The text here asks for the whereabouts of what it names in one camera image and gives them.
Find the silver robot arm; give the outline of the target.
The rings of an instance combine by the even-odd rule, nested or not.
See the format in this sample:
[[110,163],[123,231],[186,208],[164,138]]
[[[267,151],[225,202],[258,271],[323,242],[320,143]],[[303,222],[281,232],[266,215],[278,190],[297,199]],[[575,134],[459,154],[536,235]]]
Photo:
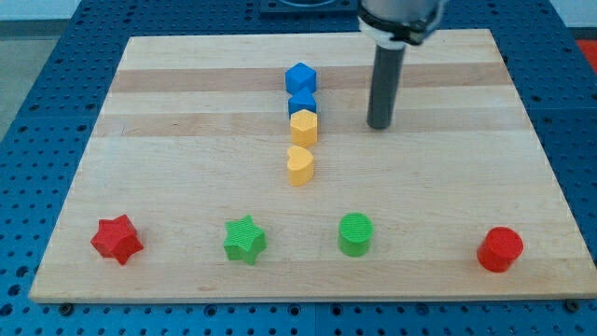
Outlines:
[[438,28],[448,0],[359,0],[360,31],[383,49],[421,45]]

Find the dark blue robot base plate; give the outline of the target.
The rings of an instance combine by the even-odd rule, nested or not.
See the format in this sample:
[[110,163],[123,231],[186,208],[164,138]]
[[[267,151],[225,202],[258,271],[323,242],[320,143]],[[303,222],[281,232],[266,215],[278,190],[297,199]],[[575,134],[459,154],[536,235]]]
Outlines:
[[283,16],[317,16],[327,14],[355,14],[357,0],[258,0],[263,18]]

